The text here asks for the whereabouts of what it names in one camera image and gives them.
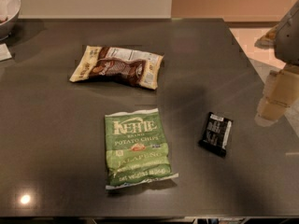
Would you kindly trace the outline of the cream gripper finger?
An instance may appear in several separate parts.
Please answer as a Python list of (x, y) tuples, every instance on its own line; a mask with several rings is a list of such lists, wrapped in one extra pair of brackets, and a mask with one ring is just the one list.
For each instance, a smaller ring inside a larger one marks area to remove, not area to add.
[(255, 121), (262, 127), (277, 122), (299, 98), (299, 66), (271, 70), (263, 88), (263, 98), (257, 107)]
[(255, 42), (255, 46), (259, 48), (273, 48), (276, 39), (277, 29), (277, 25), (272, 27), (268, 32), (266, 32), (264, 35), (257, 39), (257, 41)]

